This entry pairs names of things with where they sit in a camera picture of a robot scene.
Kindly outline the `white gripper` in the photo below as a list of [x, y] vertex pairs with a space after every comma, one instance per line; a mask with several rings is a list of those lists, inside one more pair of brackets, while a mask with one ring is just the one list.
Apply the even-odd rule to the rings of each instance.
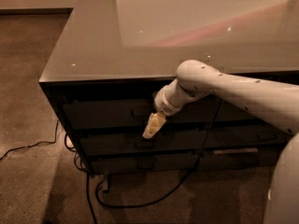
[[142, 137], [151, 139], [166, 123], [166, 117], [175, 115], [182, 108], [180, 89], [171, 86], [162, 87], [154, 98], [155, 109], [158, 113], [151, 113]]

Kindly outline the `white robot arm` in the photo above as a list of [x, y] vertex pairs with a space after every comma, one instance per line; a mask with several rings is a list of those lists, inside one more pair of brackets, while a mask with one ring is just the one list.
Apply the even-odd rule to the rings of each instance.
[[186, 104], [209, 94], [239, 107], [290, 135], [299, 134], [299, 86], [258, 78], [228, 75], [196, 60], [183, 62], [176, 78], [154, 98], [143, 137], [151, 139]]

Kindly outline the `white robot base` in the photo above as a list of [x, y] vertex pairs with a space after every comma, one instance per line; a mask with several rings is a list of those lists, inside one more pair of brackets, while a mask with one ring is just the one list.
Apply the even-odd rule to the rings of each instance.
[[279, 156], [267, 194], [263, 224], [299, 224], [299, 133]]

